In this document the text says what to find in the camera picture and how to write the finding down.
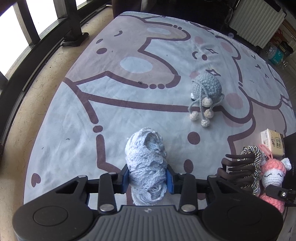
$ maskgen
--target metal screw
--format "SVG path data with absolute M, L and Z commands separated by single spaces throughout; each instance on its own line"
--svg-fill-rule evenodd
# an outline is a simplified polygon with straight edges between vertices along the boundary
M 102 212 L 110 212 L 114 210 L 114 206 L 112 204 L 103 204 L 100 206 L 100 210 Z
M 193 212 L 195 211 L 196 207 L 192 204 L 185 204 L 181 207 L 183 212 Z

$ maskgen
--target bottle label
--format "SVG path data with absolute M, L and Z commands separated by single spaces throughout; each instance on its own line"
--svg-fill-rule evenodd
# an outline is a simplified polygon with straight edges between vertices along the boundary
M 276 54 L 272 57 L 272 59 L 270 59 L 270 61 L 274 65 L 279 65 L 282 62 L 283 58 L 284 58 L 283 52 L 277 49 Z

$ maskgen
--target cartoon bear ear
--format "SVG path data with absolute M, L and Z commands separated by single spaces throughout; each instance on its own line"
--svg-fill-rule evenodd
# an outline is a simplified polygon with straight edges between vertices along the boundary
M 291 170 L 292 169 L 292 166 L 291 166 L 291 163 L 290 163 L 290 160 L 289 158 L 284 158 L 282 161 L 281 161 L 287 170 Z

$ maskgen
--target black robotic part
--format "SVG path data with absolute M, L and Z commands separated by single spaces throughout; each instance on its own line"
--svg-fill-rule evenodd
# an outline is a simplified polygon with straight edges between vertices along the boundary
M 202 221 L 212 235 L 228 241 L 276 241 L 283 226 L 281 213 L 258 197 L 233 187 L 231 183 L 208 178 L 215 200 L 202 213 Z
M 69 241 L 85 234 L 94 216 L 86 205 L 87 176 L 76 177 L 20 207 L 12 224 L 19 240 Z

